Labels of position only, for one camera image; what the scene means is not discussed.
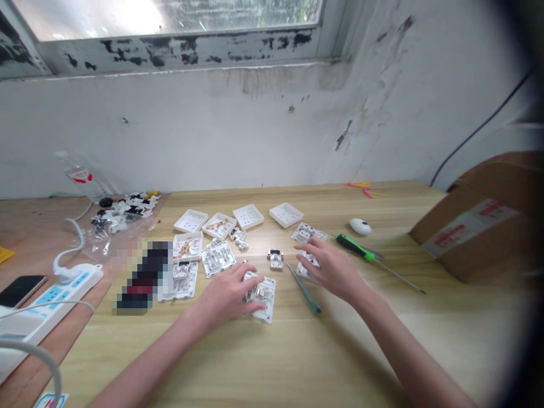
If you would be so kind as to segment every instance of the black phone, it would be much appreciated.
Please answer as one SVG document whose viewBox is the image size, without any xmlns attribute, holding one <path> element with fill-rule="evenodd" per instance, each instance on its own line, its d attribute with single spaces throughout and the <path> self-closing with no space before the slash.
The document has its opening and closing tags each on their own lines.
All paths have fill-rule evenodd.
<svg viewBox="0 0 544 408">
<path fill-rule="evenodd" d="M 10 308 L 21 306 L 47 280 L 43 275 L 18 277 L 0 292 L 0 305 Z"/>
</svg>

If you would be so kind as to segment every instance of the white wall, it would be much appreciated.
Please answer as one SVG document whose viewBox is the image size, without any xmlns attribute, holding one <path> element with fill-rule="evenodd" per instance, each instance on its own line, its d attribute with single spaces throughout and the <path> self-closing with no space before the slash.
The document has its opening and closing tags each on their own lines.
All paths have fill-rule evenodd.
<svg viewBox="0 0 544 408">
<path fill-rule="evenodd" d="M 527 67 L 478 1 L 377 1 L 365 18 L 351 63 L 0 83 L 0 197 L 75 192 L 55 150 L 85 154 L 119 192 L 429 182 Z M 533 100 L 517 97 L 475 142 Z M 487 153 L 466 164 L 460 151 L 450 170 Z"/>
</svg>

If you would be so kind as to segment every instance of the cardboard box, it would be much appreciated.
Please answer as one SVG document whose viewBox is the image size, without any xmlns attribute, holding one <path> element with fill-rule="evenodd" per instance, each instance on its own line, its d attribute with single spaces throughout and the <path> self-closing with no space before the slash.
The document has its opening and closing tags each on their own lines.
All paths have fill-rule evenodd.
<svg viewBox="0 0 544 408">
<path fill-rule="evenodd" d="M 538 279 L 543 163 L 542 152 L 484 161 L 462 175 L 409 235 L 463 282 Z"/>
</svg>

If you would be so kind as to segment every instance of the small screwdriver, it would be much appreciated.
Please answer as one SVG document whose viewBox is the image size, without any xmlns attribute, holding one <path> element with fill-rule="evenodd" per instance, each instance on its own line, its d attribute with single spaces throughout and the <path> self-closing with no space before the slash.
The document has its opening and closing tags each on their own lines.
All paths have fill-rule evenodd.
<svg viewBox="0 0 544 408">
<path fill-rule="evenodd" d="M 306 301 L 308 302 L 308 306 L 310 307 L 310 310 L 318 315 L 321 313 L 321 308 L 317 304 L 317 302 L 313 299 L 313 296 L 308 292 L 308 289 L 306 289 L 306 286 L 300 281 L 299 277 L 296 275 L 295 271 L 293 271 L 293 268 L 291 265 L 287 264 L 287 267 L 291 270 L 293 273 L 293 276 L 295 277 L 296 283 L 299 285 L 300 290 L 302 290 L 302 294 L 306 298 Z"/>
<path fill-rule="evenodd" d="M 427 293 L 421 289 L 420 287 L 414 285 L 413 283 L 411 283 L 408 279 L 400 276 L 398 273 L 396 273 L 394 270 L 388 268 L 387 266 L 385 266 L 383 263 L 381 263 L 380 261 L 378 261 L 376 259 L 376 254 L 374 252 L 370 252 L 368 249 L 366 248 L 363 248 L 362 246 L 360 246 L 358 243 L 356 243 L 353 239 L 349 238 L 347 235 L 344 235 L 344 234 L 336 234 L 335 235 L 336 237 L 336 241 L 342 245 L 344 248 L 347 248 L 349 249 L 350 251 L 353 251 L 361 256 L 363 256 L 363 258 L 365 260 L 367 260 L 368 262 L 376 262 L 378 265 L 380 265 L 381 267 L 383 267 L 385 270 L 387 270 L 388 272 L 391 272 L 393 275 L 395 275 L 397 278 L 399 278 L 400 280 L 406 282 L 407 284 L 409 284 L 412 288 L 414 289 L 417 289 L 419 292 L 421 292 L 422 294 L 426 295 Z"/>
</svg>

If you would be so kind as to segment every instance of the white computer mouse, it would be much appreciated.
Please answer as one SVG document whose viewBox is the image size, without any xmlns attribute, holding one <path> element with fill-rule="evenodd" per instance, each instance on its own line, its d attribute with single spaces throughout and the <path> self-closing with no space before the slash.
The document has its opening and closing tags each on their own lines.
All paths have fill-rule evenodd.
<svg viewBox="0 0 544 408">
<path fill-rule="evenodd" d="M 354 218 L 350 221 L 351 228 L 361 235 L 368 235 L 372 232 L 372 228 L 366 221 L 361 220 L 360 218 Z"/>
</svg>

